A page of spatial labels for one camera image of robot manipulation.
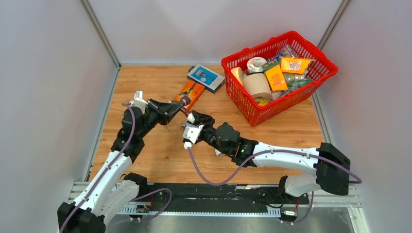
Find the brown water faucet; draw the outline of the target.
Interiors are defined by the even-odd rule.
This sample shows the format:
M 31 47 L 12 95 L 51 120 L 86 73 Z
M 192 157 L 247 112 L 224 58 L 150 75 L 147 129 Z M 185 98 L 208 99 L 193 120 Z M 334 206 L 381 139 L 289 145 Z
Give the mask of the brown water faucet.
M 182 107 L 179 109 L 179 111 L 182 112 L 186 117 L 191 113 L 190 110 L 186 109 L 186 106 L 191 103 L 189 97 L 182 97 L 179 101 L 172 100 L 171 103 L 181 103 Z

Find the white pipe elbow fitting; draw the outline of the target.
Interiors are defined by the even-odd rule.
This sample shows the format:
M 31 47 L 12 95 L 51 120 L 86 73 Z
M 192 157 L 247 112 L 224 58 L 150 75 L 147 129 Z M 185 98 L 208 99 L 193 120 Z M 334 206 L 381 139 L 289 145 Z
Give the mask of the white pipe elbow fitting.
M 190 114 L 187 116 L 187 122 L 189 122 L 190 124 L 194 124 L 194 123 L 195 123 L 195 117 L 194 117 L 193 113 L 190 113 Z
M 220 151 L 217 150 L 217 149 L 215 149 L 214 151 L 215 151 L 216 156 L 222 156 L 222 155 L 224 155 L 224 153 L 220 152 Z

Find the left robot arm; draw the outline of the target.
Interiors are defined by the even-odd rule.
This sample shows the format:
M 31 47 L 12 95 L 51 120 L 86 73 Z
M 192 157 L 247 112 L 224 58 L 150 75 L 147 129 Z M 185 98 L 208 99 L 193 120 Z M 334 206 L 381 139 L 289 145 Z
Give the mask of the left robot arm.
M 144 136 L 156 125 L 170 123 L 187 102 L 187 98 L 167 103 L 135 99 L 124 104 L 122 127 L 104 165 L 72 203 L 63 202 L 58 208 L 59 232 L 104 233 L 128 202 L 148 197 L 146 178 L 129 173 L 118 187 L 117 181 L 142 151 Z

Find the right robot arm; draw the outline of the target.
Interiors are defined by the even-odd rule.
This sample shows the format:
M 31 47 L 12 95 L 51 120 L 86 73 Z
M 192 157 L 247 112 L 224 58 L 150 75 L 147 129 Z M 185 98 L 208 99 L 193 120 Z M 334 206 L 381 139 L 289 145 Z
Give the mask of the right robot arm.
M 217 155 L 230 157 L 239 168 L 273 166 L 300 170 L 300 175 L 280 179 L 277 196 L 283 203 L 316 190 L 338 196 L 349 193 L 350 159 L 330 143 L 323 142 L 317 148 L 279 147 L 241 137 L 227 122 L 214 128 L 213 117 L 196 111 L 191 111 L 187 120 L 183 133 L 187 150 L 206 142 Z

